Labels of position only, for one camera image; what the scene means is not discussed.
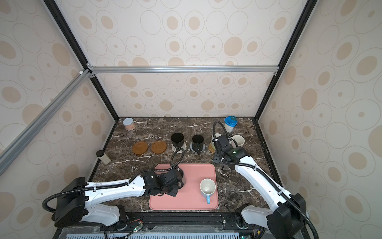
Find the blue woven coaster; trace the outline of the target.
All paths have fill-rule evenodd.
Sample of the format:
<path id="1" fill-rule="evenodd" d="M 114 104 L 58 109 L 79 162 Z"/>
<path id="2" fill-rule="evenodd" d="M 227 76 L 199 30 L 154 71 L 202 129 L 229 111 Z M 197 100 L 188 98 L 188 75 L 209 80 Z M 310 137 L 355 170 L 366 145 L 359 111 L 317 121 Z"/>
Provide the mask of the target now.
<path id="1" fill-rule="evenodd" d="M 206 145 L 190 143 L 190 149 L 194 153 L 201 153 L 206 149 Z"/>

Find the black mug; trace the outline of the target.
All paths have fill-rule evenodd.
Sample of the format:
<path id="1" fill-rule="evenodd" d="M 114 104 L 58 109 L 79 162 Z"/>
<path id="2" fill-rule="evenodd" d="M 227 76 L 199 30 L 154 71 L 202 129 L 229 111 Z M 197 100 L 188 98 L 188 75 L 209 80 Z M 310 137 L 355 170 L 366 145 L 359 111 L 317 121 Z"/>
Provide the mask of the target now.
<path id="1" fill-rule="evenodd" d="M 184 146 L 184 135 L 180 132 L 173 133 L 171 135 L 171 142 L 174 150 L 182 148 Z"/>
<path id="2" fill-rule="evenodd" d="M 205 144 L 204 143 L 204 137 L 200 134 L 195 134 L 192 137 L 192 143 L 194 143 L 194 144 Z"/>

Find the blue handled white mug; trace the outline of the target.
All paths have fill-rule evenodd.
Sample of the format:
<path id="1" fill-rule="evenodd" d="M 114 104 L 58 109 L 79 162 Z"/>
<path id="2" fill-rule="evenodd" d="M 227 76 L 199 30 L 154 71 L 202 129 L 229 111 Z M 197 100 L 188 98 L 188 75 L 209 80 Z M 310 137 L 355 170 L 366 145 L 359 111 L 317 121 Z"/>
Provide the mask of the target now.
<path id="1" fill-rule="evenodd" d="M 212 179 L 203 179 L 200 183 L 200 191 L 206 199 L 207 204 L 210 204 L 211 197 L 216 191 L 216 184 Z"/>

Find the brown wooden coaster front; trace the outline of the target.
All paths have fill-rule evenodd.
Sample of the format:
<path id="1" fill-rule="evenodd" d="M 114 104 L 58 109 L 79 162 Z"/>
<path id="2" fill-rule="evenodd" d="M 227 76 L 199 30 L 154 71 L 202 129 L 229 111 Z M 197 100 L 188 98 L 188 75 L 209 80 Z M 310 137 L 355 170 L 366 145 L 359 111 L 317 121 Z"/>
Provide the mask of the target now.
<path id="1" fill-rule="evenodd" d="M 167 144 L 162 140 L 155 141 L 151 146 L 151 151 L 155 154 L 161 154 L 167 149 Z"/>

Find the brown wooden coaster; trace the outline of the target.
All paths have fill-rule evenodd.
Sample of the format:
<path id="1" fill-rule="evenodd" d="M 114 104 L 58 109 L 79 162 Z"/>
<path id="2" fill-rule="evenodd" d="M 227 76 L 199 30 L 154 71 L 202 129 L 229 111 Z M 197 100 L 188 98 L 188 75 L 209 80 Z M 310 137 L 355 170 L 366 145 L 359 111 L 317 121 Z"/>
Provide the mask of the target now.
<path id="1" fill-rule="evenodd" d="M 132 152 L 136 155 L 142 155 L 148 150 L 148 143 L 145 141 L 138 141 L 132 147 Z"/>
<path id="2" fill-rule="evenodd" d="M 155 154 L 161 154 L 167 149 L 167 144 L 162 140 L 155 141 L 151 146 L 151 151 Z"/>

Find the rattan woven coaster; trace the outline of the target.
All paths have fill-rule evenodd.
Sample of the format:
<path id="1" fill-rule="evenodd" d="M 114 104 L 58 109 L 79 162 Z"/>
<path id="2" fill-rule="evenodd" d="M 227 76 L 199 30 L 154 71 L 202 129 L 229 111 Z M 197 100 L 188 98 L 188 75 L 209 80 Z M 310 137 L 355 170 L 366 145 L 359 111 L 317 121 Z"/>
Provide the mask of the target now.
<path id="1" fill-rule="evenodd" d="M 214 154 L 215 151 L 216 151 L 216 149 L 215 149 L 215 147 L 214 147 L 214 145 L 213 145 L 212 142 L 209 144 L 209 151 L 210 151 L 212 154 Z"/>

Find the grey mug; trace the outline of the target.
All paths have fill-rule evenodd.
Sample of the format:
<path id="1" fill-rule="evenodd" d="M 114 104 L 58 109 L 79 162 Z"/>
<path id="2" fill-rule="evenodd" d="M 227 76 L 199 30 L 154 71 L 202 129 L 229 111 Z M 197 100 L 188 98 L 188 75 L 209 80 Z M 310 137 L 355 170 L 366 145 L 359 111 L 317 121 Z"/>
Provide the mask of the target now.
<path id="1" fill-rule="evenodd" d="M 181 175 L 181 178 L 182 178 L 180 185 L 184 186 L 186 184 L 186 182 L 187 182 L 186 181 L 186 177 L 184 175 L 184 171 L 181 168 L 179 168 L 178 171 L 179 171 L 179 173 Z"/>

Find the green mug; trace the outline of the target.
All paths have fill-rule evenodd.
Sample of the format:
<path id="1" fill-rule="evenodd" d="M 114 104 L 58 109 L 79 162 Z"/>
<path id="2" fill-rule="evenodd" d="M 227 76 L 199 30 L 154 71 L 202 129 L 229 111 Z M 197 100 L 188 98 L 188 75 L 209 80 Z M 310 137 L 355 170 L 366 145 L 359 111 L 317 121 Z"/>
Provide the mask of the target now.
<path id="1" fill-rule="evenodd" d="M 219 136 L 222 136 L 220 133 L 215 133 L 212 135 L 211 140 L 214 141 L 215 138 L 218 138 Z"/>

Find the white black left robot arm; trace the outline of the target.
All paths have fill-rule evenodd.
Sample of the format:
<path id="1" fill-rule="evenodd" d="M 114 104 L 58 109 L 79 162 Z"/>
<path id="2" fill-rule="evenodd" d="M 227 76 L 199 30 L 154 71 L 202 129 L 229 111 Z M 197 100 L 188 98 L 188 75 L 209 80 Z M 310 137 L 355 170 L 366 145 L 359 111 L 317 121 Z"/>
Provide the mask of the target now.
<path id="1" fill-rule="evenodd" d="M 166 169 L 147 169 L 130 179 L 110 182 L 86 182 L 74 179 L 61 192 L 47 197 L 42 208 L 52 213 L 55 227 L 64 228 L 78 223 L 104 225 L 115 231 L 127 227 L 128 216 L 121 205 L 105 203 L 122 198 L 142 196 L 175 197 L 185 185 L 179 162 L 170 162 Z"/>

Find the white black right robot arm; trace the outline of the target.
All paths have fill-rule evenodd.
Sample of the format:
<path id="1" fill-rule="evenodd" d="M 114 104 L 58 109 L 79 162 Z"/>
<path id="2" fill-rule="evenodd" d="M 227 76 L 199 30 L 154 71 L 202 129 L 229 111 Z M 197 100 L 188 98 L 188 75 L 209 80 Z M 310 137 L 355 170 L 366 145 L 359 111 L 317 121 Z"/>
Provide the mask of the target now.
<path id="1" fill-rule="evenodd" d="M 214 159 L 242 175 L 260 195 L 269 208 L 245 206 L 240 211 L 246 224 L 266 228 L 276 239 L 292 239 L 308 226 L 313 238 L 319 234 L 306 211 L 305 199 L 300 194 L 292 195 L 274 181 L 241 146 L 232 146 L 235 140 L 227 131 L 216 136 L 216 126 L 224 124 L 215 121 L 212 127 L 212 144 L 215 147 Z"/>

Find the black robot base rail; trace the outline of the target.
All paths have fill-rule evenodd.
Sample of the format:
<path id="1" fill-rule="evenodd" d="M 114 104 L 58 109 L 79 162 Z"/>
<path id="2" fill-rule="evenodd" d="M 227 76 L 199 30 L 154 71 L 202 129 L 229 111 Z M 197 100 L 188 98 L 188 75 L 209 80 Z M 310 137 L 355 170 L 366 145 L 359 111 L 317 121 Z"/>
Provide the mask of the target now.
<path id="1" fill-rule="evenodd" d="M 246 225 L 234 212 L 128 213 L 120 230 L 96 223 L 58 229 L 55 239 L 272 239 L 264 226 Z"/>

